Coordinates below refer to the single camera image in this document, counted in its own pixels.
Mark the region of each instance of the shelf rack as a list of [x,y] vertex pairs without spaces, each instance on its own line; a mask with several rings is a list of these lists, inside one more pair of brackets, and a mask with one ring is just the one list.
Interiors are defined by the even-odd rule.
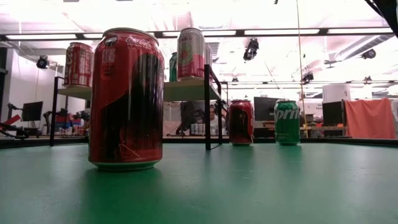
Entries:
[[[210,83],[210,76],[217,84],[217,90]],[[65,96],[72,96],[83,100],[91,100],[91,88],[83,86],[71,86],[69,88],[59,88],[59,79],[63,77],[54,78],[54,93],[52,102],[51,129],[50,129],[50,146],[54,145],[55,138],[55,116],[57,112],[58,94]],[[210,100],[217,100],[218,105],[221,105],[221,84],[215,76],[213,70],[209,65],[205,65],[205,79],[204,80],[186,80],[182,82],[166,82],[164,83],[164,101],[205,101],[205,146],[206,150],[211,148],[211,133],[210,133]],[[222,127],[221,107],[218,107],[218,127]],[[223,129],[218,128],[218,145],[223,143]]]
[[[217,90],[210,83],[210,76],[217,84]],[[185,80],[181,82],[164,83],[164,101],[205,101],[205,146],[211,150],[223,143],[223,126],[221,107],[218,107],[218,146],[211,147],[210,133],[210,100],[217,100],[221,105],[221,83],[218,81],[210,65],[205,65],[204,80]]]
[[91,87],[84,86],[71,86],[68,88],[58,88],[59,79],[64,79],[63,77],[54,78],[54,93],[52,98],[52,115],[51,115],[51,128],[50,128],[50,146],[54,146],[55,139],[55,117],[57,112],[57,100],[58,94],[67,97],[65,109],[68,105],[68,97],[75,97],[83,100],[91,99]]

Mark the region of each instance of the can rim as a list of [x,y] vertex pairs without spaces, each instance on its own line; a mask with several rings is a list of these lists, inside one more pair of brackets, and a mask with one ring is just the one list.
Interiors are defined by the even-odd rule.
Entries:
[[234,103],[234,102],[250,102],[250,100],[232,100],[231,102],[232,103]]
[[108,29],[108,30],[106,30],[103,33],[102,37],[104,37],[107,33],[114,32],[114,31],[132,31],[132,32],[137,32],[137,33],[140,33],[140,34],[144,34],[144,35],[154,39],[156,41],[156,44],[159,46],[159,41],[152,34],[150,34],[148,32],[145,32],[145,31],[142,31],[142,30],[139,30],[139,29],[134,29],[134,28],[129,28],[129,27],[117,27],[117,28]]
[[195,29],[195,30],[199,30],[199,31],[201,32],[201,30],[200,30],[200,29],[198,29],[198,28],[194,28],[194,27],[187,27],[187,28],[184,28],[184,29],[182,29],[180,32],[182,32],[182,31],[184,31],[184,30],[187,30],[187,29]]
[[87,47],[89,47],[89,48],[93,48],[92,46],[90,46],[90,45],[88,45],[88,44],[85,44],[85,43],[80,43],[80,42],[70,42],[70,44],[81,44],[81,45],[85,45],[85,46],[87,46]]
[[294,100],[277,100],[276,102],[277,103],[280,103],[280,102],[282,102],[282,103],[295,103],[296,101],[294,101]]

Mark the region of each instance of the sprite logo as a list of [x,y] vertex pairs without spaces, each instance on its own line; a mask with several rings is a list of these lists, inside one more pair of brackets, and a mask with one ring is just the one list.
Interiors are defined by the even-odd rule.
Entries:
[[295,110],[277,110],[275,115],[275,120],[280,119],[298,119],[299,118],[299,109]]

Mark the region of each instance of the orange cloth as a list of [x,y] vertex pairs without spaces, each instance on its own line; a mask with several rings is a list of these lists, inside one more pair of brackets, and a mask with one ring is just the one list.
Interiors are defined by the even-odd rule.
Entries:
[[345,101],[347,136],[395,139],[391,103],[388,99]]

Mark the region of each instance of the green tabletop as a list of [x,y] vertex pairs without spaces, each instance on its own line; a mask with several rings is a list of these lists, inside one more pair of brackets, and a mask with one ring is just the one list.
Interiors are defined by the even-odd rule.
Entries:
[[398,150],[164,144],[155,168],[98,172],[87,145],[0,150],[0,223],[398,223]]

